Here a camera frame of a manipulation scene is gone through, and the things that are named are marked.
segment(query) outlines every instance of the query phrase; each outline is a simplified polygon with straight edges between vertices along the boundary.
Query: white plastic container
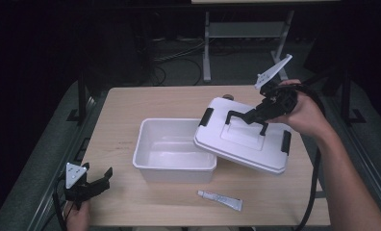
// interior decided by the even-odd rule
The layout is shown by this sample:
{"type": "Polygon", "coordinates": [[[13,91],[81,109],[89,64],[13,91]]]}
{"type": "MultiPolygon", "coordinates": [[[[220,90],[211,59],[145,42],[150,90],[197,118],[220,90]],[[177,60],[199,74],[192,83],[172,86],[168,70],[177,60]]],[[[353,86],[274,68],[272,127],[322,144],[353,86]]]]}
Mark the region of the white plastic container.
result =
{"type": "Polygon", "coordinates": [[[192,118],[148,118],[142,122],[133,165],[146,181],[211,181],[216,155],[194,144],[199,122],[192,118]]]}

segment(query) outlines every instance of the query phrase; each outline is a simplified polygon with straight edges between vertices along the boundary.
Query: dark floor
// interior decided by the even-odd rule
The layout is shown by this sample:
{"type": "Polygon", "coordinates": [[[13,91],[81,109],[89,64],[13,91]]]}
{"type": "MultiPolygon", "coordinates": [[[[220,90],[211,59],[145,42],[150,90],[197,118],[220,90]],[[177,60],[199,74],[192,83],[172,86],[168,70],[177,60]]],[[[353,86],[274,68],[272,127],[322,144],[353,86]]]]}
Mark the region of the dark floor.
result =
{"type": "MultiPolygon", "coordinates": [[[[200,40],[155,42],[155,58],[167,57],[187,50],[200,40]]],[[[191,85],[254,85],[257,74],[273,65],[269,51],[277,40],[228,40],[213,44],[211,57],[212,82],[201,80],[202,54],[196,51],[169,62],[155,62],[154,73],[149,75],[142,86],[191,86],[191,85]]],[[[289,41],[284,53],[293,55],[286,65],[289,78],[305,81],[314,73],[304,68],[311,42],[289,41]]],[[[322,94],[325,80],[313,85],[322,94]]],[[[348,127],[340,117],[341,91],[334,96],[322,96],[327,109],[327,117],[337,129],[350,153],[351,159],[365,180],[381,207],[381,117],[373,110],[368,96],[355,83],[351,85],[350,108],[357,109],[365,118],[365,123],[354,123],[348,127]],[[366,166],[364,159],[370,159],[373,166],[366,166]]],[[[107,90],[93,96],[87,107],[88,116],[81,126],[76,121],[67,121],[72,110],[78,108],[77,83],[70,86],[63,96],[56,112],[42,133],[28,163],[23,168],[10,195],[0,211],[0,230],[39,230],[47,221],[44,230],[59,230],[56,218],[50,217],[53,206],[50,199],[53,180],[58,176],[65,162],[76,162],[77,154],[84,155],[81,145],[91,136],[107,90]]],[[[314,156],[315,145],[303,138],[310,157],[314,156]]],[[[118,230],[118,228],[91,227],[90,230],[118,230]]],[[[258,227],[257,230],[291,230],[290,227],[258,227]]],[[[330,230],[329,227],[308,227],[305,230],[330,230]]]]}

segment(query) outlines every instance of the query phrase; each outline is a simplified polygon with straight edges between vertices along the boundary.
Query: tube of ointment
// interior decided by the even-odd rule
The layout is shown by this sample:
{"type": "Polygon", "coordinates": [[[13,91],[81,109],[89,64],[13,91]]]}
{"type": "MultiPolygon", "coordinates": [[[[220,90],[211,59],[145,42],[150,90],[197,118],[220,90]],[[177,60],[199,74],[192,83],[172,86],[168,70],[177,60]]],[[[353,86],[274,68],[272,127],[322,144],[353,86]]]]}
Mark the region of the tube of ointment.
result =
{"type": "Polygon", "coordinates": [[[202,196],[203,198],[211,199],[224,205],[227,205],[234,210],[241,211],[242,200],[240,199],[205,191],[198,191],[197,194],[202,196]]]}

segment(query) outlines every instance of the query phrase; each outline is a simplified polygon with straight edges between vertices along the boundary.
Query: white lid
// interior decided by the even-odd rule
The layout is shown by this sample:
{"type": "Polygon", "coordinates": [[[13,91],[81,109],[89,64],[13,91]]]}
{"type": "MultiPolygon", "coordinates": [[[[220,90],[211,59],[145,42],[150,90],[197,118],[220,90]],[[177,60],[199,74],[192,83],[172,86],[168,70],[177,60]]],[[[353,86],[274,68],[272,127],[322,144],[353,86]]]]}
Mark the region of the white lid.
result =
{"type": "Polygon", "coordinates": [[[232,162],[281,174],[286,168],[290,149],[291,128],[288,125],[270,123],[266,134],[261,136],[261,124],[246,124],[236,116],[225,124],[229,111],[244,114],[252,109],[239,102],[215,98],[196,130],[194,142],[232,162]]]}

